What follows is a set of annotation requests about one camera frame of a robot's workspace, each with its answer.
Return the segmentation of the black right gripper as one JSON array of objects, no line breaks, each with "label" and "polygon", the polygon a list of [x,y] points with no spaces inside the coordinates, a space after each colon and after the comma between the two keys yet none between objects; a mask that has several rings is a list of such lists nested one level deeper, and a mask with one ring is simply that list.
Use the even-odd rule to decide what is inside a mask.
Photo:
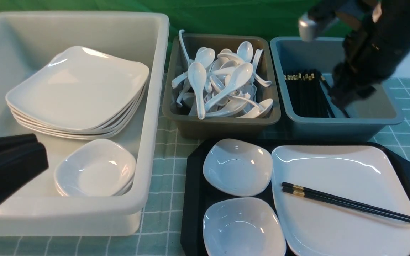
[{"label": "black right gripper", "polygon": [[366,100],[375,92],[371,84],[360,83],[347,63],[337,63],[332,70],[333,85],[328,89],[328,95],[333,105],[340,109],[348,107],[355,101]]}]

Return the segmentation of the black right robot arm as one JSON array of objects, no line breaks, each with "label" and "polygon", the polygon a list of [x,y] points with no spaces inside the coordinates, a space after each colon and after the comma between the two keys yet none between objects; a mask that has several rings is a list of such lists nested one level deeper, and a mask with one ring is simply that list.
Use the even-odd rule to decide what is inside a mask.
[{"label": "black right robot arm", "polygon": [[371,97],[410,53],[410,0],[381,0],[343,41],[328,94],[338,108]]}]

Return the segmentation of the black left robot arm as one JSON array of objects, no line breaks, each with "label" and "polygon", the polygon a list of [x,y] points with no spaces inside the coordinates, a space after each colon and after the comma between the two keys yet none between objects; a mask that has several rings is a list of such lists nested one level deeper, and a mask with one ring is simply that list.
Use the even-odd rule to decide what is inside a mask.
[{"label": "black left robot arm", "polygon": [[47,150],[35,134],[0,137],[0,205],[48,168]]}]

